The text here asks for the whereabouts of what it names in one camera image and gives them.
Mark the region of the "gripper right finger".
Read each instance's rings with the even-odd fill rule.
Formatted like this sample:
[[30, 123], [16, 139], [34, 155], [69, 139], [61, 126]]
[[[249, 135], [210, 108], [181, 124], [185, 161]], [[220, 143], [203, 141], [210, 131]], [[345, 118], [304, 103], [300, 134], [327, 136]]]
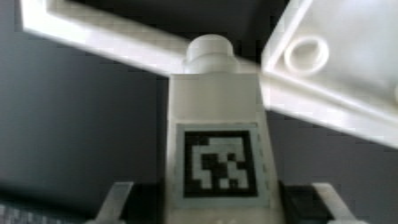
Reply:
[[279, 183], [286, 224], [370, 224], [347, 206], [329, 183]]

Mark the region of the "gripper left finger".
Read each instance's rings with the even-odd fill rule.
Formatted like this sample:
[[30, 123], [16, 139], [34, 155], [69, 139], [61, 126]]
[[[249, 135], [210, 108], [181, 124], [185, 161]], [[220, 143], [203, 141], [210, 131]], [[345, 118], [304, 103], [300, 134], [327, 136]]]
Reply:
[[84, 224], [162, 224], [162, 194], [158, 185], [116, 182], [96, 217]]

